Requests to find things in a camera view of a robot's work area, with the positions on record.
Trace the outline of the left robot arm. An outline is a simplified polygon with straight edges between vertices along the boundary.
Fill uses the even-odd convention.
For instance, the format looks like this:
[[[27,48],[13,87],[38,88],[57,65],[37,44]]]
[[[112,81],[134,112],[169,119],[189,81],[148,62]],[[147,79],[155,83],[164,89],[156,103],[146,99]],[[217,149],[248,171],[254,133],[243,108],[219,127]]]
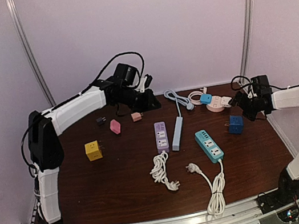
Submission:
[[[61,220],[58,201],[58,174],[64,159],[59,136],[74,123],[106,105],[123,104],[132,112],[161,108],[161,103],[149,88],[152,77],[146,74],[139,87],[127,87],[111,76],[97,80],[58,106],[43,112],[33,111],[28,119],[28,148],[31,171],[37,180],[35,193],[41,203],[40,216],[49,224]]]

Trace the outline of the dark blue cube adapter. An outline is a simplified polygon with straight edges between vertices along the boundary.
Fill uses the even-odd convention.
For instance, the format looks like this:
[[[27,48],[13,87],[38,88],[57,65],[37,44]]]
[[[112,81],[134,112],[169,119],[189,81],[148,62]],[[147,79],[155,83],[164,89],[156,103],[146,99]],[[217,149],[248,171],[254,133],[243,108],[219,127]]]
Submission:
[[[231,134],[242,134],[244,127],[242,116],[229,116],[229,121],[225,123],[225,126],[228,127],[229,133]]]

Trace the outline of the yellow cube adapter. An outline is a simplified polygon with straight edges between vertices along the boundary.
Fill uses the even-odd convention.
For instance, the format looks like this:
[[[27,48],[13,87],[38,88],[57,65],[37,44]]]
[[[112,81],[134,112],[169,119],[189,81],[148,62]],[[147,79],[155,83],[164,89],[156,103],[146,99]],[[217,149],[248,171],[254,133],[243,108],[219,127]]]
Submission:
[[[103,158],[102,147],[97,140],[86,143],[84,149],[90,162]]]

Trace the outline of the teal blue socket box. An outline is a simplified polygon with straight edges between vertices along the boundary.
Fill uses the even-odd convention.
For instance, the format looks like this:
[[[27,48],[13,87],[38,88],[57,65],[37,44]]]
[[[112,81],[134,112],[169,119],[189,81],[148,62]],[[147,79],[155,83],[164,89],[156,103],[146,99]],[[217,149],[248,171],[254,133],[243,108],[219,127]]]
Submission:
[[[196,132],[195,140],[212,163],[223,160],[224,152],[205,130]]]

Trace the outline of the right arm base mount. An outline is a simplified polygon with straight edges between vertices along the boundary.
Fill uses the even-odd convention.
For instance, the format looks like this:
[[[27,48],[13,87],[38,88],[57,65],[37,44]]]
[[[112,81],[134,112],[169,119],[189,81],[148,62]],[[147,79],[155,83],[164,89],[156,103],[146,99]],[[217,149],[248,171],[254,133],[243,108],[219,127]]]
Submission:
[[[256,198],[263,214],[282,208],[299,198],[299,180],[293,180],[284,168],[278,179],[278,187],[270,193],[259,193]]]

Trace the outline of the white small adapter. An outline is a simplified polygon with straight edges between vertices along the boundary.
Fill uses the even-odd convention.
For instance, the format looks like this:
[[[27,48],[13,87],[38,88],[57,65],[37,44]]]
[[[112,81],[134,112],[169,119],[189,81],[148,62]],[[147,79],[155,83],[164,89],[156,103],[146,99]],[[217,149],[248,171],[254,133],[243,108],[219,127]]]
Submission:
[[[225,107],[225,108],[230,108],[231,107],[231,102],[232,98],[231,97],[227,97],[227,96],[222,96],[221,97],[221,102],[220,104],[222,105],[222,107]]]

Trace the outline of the light blue small adapter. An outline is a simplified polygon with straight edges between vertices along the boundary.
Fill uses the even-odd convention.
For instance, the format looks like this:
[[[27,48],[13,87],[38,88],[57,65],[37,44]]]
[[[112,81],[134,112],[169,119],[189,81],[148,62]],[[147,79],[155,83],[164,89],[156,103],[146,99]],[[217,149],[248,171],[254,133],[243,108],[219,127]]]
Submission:
[[[210,94],[202,94],[200,97],[200,103],[203,105],[208,105],[210,104],[212,101],[212,95]]]

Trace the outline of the pink round socket hub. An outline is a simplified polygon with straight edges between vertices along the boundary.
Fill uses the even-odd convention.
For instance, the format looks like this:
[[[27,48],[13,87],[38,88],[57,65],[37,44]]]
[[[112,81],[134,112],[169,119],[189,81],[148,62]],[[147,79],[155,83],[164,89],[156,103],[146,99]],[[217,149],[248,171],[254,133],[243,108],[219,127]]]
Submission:
[[[224,105],[222,104],[222,99],[223,98],[221,96],[212,96],[211,103],[207,104],[206,108],[213,113],[222,112],[225,109]]]

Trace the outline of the grey charger plug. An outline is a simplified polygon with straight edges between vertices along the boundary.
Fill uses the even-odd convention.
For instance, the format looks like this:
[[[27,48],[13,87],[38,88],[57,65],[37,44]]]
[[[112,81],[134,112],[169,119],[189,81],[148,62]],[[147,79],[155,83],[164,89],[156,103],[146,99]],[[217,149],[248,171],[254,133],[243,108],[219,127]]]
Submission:
[[[98,126],[103,126],[106,122],[106,117],[99,117],[96,119],[96,123]]]

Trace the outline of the pink charger plug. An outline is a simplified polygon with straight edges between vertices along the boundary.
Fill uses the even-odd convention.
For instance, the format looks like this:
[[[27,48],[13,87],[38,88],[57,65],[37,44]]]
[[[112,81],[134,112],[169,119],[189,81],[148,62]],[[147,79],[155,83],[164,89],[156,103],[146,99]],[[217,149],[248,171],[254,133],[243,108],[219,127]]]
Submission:
[[[140,112],[131,113],[131,118],[132,118],[133,122],[138,122],[138,121],[142,120],[143,113],[140,113]]]

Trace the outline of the light blue power strip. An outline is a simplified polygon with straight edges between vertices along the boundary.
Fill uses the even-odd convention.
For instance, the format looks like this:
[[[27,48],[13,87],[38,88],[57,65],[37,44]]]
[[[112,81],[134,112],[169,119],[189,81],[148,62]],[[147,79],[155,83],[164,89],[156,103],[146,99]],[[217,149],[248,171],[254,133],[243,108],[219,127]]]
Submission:
[[[173,133],[173,140],[172,140],[172,151],[179,151],[180,150],[180,140],[181,140],[181,132],[183,127],[183,118],[178,116],[176,117],[175,122],[175,129]]]

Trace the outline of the purple power strip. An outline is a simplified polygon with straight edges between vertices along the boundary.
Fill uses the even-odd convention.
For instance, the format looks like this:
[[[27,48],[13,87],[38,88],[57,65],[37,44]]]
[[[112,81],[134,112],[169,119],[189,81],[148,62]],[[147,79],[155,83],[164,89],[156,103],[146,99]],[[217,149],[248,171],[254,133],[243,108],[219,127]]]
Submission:
[[[154,130],[158,153],[169,152],[169,142],[165,122],[155,122]]]

